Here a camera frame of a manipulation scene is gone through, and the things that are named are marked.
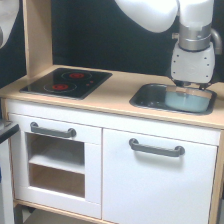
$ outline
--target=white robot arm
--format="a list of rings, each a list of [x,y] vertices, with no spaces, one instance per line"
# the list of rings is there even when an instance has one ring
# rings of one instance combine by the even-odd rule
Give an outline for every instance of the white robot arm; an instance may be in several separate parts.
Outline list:
[[[197,84],[210,82],[215,66],[210,42],[214,0],[115,1],[132,20],[156,33],[169,29],[179,15],[180,32],[172,57],[172,79]]]
[[[0,0],[0,48],[9,38],[18,11],[19,0]]]

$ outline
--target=metal sink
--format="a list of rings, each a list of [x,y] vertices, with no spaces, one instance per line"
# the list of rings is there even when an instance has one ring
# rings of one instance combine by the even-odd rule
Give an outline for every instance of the metal sink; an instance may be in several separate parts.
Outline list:
[[[132,97],[132,99],[130,100],[130,104],[132,104],[135,107],[141,107],[146,109],[151,108],[156,110],[165,110],[170,112],[178,112],[178,113],[194,114],[194,115],[207,115],[212,113],[215,99],[217,97],[217,94],[215,92],[207,90],[212,93],[212,98],[208,105],[208,109],[205,112],[193,113],[193,112],[176,110],[166,106],[165,105],[166,87],[167,87],[166,85],[161,85],[161,84],[144,85]]]

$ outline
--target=dark background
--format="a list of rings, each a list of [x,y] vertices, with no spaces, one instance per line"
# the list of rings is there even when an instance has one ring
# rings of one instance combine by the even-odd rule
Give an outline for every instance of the dark background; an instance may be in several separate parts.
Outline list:
[[[224,1],[215,0],[213,28],[224,39]],[[162,34],[144,30],[114,0],[52,0],[55,64],[164,75],[170,66],[178,21]],[[0,88],[26,74],[22,7],[0,50]],[[224,81],[224,56],[216,71]]]

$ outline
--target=metal handle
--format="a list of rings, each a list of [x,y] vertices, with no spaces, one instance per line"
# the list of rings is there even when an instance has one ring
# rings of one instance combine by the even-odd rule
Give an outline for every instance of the metal handle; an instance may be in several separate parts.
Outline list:
[[[57,131],[57,130],[51,130],[46,128],[40,128],[36,122],[32,122],[30,124],[31,131],[37,134],[42,135],[50,135],[54,137],[60,137],[60,138],[71,138],[76,136],[76,131],[73,128],[68,129],[68,131]]]
[[[134,151],[152,153],[156,155],[169,156],[169,157],[180,157],[185,153],[185,149],[182,146],[177,146],[175,149],[163,149],[147,145],[140,145],[138,140],[135,138],[130,139],[129,145]]]

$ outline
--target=black stovetop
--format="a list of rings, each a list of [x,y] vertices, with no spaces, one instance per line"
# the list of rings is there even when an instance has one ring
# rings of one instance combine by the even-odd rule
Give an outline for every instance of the black stovetop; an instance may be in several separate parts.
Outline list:
[[[112,74],[106,72],[58,68],[24,87],[20,92],[81,100],[110,76]]]

